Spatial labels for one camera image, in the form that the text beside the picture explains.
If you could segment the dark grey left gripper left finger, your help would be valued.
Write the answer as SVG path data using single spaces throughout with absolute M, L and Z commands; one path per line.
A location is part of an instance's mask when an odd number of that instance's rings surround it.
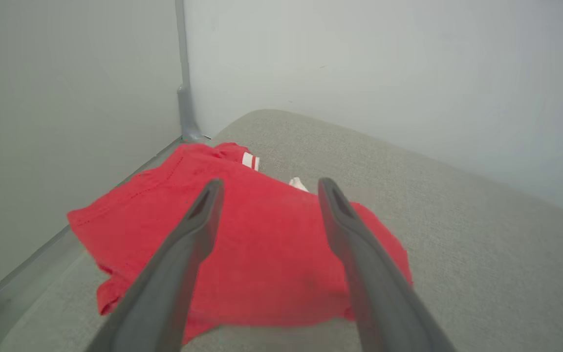
M 216 243 L 224 197 L 213 179 L 108 316 L 88 352 L 178 352 L 197 273 Z

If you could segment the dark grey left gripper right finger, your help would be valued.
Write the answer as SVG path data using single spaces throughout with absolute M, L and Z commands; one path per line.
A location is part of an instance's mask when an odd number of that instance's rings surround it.
M 342 262 L 365 352 L 453 352 L 398 266 L 352 208 L 336 182 L 319 180 L 328 244 Z

